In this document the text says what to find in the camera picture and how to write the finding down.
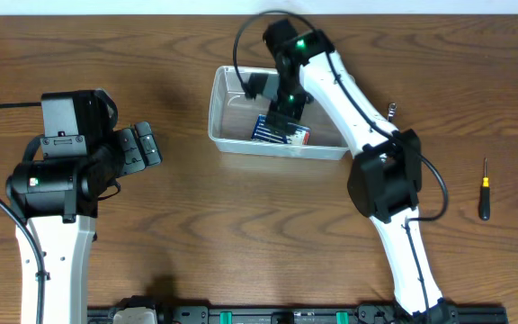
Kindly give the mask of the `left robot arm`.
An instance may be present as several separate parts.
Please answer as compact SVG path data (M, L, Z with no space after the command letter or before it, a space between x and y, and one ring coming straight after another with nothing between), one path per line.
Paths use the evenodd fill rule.
M98 203L119 178L161 163L148 122L117 130L102 89L46 93L44 133L6 181L22 260L23 323L84 323Z

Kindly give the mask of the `blue precision screwdriver set case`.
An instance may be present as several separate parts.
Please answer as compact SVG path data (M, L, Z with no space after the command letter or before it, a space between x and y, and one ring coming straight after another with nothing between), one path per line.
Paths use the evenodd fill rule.
M289 123L291 133L276 130L266 123L266 116L257 117L251 140L274 144L306 145L310 135L310 128L295 123Z

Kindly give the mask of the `black yellow screwdriver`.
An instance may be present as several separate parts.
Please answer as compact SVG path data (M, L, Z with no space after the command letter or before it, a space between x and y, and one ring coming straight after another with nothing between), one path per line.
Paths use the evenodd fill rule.
M490 181L487 174L487 158L484 158L484 171L480 186L478 205L479 218L483 221L490 220Z

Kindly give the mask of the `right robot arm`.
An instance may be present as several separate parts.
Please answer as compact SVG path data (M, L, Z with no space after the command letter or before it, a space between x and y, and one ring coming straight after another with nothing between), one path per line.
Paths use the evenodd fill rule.
M322 31L300 34L281 20L267 28L263 41L278 73L268 124L289 133L306 104L316 102L325 110L353 155L348 194L379 233L398 307L410 322L455 322L421 239L418 194L422 168L432 163L422 155L416 133L398 130L375 110Z

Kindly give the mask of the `silver ring wrench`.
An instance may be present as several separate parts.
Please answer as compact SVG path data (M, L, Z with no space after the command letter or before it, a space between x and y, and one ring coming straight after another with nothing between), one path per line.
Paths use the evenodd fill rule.
M387 117L387 120L389 122L393 122L393 120L395 118L395 115L396 115L396 112L397 112L397 104L396 103L390 103L388 105L388 117Z

